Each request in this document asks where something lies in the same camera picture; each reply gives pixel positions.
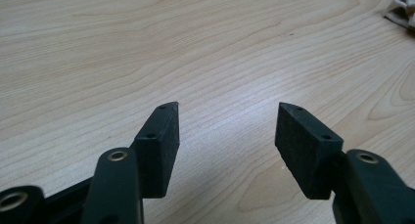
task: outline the black plastic part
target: black plastic part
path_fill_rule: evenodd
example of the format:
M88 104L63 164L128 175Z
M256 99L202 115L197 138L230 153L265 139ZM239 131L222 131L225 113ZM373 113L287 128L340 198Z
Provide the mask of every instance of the black plastic part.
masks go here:
M46 223L43 192L35 186L15 187L0 193L1 224Z
M88 178L46 199L50 224L79 223L91 181Z
M82 224L144 223L137 159L128 148L103 153L82 212Z
M327 200L332 162L342 154L343 139L307 110L280 103L275 146L306 197Z
M345 170L361 223L415 223L415 193L384 158L350 150Z
M345 202L338 195L333 201L333 213L337 224L360 223L360 216L354 203Z
M179 145L178 103L157 107L130 147L138 158L143 198L165 197Z

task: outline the wooden table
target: wooden table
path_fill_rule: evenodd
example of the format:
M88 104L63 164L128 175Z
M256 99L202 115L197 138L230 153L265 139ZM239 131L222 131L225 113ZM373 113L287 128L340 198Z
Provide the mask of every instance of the wooden table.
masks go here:
M415 187L415 35L391 0L0 0L0 189L46 196L180 103L167 197L147 223L333 223L274 147L279 102Z

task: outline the white object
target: white object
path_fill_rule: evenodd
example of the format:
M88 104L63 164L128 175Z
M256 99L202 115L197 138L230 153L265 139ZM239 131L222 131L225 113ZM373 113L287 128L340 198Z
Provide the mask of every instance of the white object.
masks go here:
M415 31L415 0L393 0L387 8L385 17Z

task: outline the small hole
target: small hole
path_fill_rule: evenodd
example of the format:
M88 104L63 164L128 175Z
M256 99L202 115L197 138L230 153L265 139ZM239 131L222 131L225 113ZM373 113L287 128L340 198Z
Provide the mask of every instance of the small hole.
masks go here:
M322 138L330 140L332 139L332 137L330 137L329 135L325 134L325 135L321 135Z
M147 138L156 138L156 134L147 134L146 137Z
M368 154L360 153L360 154L357 154L356 156L360 160L367 162L367 163L378 163L379 162L375 157L372 157Z
M113 152L108 156L108 159L111 161L119 161L127 157L127 155L128 153L122 151Z
M27 200L27 193L16 192L0 199L0 212L11 210Z
M116 224L118 223L118 221L119 221L119 218L117 215L110 214L110 215L103 217L100 221L100 224Z

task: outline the wood grain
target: wood grain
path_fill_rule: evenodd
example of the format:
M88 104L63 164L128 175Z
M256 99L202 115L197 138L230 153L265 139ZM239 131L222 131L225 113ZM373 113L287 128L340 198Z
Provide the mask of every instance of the wood grain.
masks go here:
M148 223L334 223L273 146L279 102L415 187L415 35L391 0L0 0L0 189L50 196L180 103Z

